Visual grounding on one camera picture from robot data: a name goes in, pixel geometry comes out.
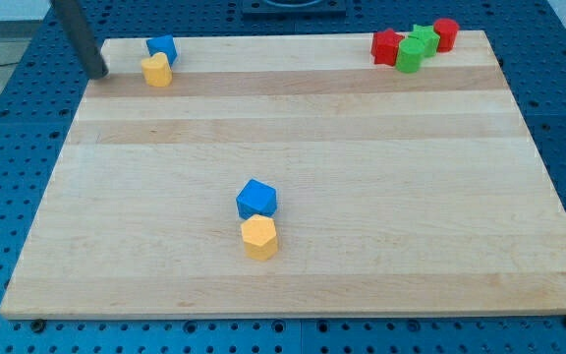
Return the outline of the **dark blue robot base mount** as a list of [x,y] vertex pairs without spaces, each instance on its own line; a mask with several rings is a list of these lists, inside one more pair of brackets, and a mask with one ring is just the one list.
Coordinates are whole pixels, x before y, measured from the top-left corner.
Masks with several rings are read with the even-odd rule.
[[347,0],[241,0],[245,18],[345,15]]

